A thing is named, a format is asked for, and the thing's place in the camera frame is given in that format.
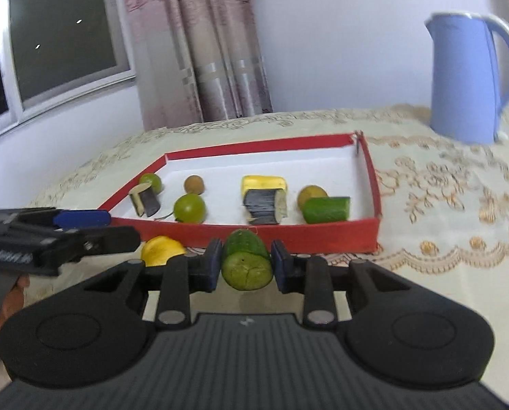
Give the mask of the person's left hand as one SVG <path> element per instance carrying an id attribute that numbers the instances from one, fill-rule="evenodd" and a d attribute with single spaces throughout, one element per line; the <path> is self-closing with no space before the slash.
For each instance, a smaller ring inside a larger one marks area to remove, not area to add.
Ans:
<path id="1" fill-rule="evenodd" d="M 23 308 L 25 304 L 24 290 L 29 285 L 29 276 L 21 276 L 15 282 L 14 287 L 4 296 L 0 306 L 0 330 L 9 317 Z"/>

